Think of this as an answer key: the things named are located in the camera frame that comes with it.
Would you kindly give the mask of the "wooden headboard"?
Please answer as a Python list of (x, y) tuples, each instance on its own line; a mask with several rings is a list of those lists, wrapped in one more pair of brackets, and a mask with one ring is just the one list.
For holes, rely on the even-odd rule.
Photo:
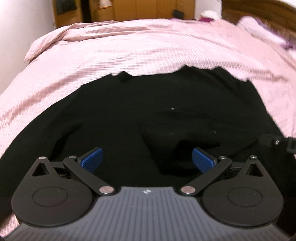
[(295, 14), (295, 7), (282, 1), (222, 1), (222, 19), (236, 25), (242, 17), (252, 16), (288, 39), (295, 38)]

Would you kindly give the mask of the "white pillow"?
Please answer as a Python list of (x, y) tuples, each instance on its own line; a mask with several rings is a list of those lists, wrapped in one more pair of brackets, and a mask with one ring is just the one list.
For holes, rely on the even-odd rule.
[(216, 13), (215, 11), (212, 10), (205, 10), (203, 12), (200, 13), (200, 16), (203, 18), (209, 18), (209, 19), (213, 19), (213, 20), (217, 20), (221, 18), (221, 15)]

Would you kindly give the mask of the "wooden wardrobe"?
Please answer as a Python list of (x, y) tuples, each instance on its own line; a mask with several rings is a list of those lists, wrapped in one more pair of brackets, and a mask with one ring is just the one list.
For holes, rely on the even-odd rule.
[(173, 10), (185, 20), (195, 17), (195, 1), (52, 1), (55, 26), (102, 21), (171, 19)]

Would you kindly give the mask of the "black garment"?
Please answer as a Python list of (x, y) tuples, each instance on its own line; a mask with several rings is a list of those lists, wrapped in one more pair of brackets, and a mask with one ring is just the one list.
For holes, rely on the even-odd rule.
[(198, 147), (236, 162), (257, 156), (284, 198), (277, 225), (294, 235), (295, 158), (261, 145), (264, 134), (282, 137), (256, 87), (222, 68), (107, 75), (50, 106), (10, 143), (1, 157), (1, 219), (40, 156), (61, 161), (100, 147), (95, 174), (110, 185), (179, 188), (199, 174), (192, 162)]

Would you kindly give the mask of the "purple cloth item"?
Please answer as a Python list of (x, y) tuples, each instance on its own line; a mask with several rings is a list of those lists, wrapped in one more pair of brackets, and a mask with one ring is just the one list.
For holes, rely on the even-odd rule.
[(205, 22), (205, 23), (210, 23), (210, 22), (215, 21), (215, 19), (213, 19), (213, 18), (207, 18), (207, 17), (201, 17), (201, 18), (199, 19), (199, 21), (200, 21), (200, 22)]

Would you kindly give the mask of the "pink checked bed cover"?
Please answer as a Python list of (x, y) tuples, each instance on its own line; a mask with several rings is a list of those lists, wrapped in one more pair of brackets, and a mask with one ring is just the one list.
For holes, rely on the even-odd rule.
[(29, 65), (1, 95), (1, 157), (31, 121), (82, 85), (183, 67), (222, 68), (250, 81), (282, 137), (294, 137), (295, 58), (248, 20), (77, 23), (40, 37), (27, 52)]

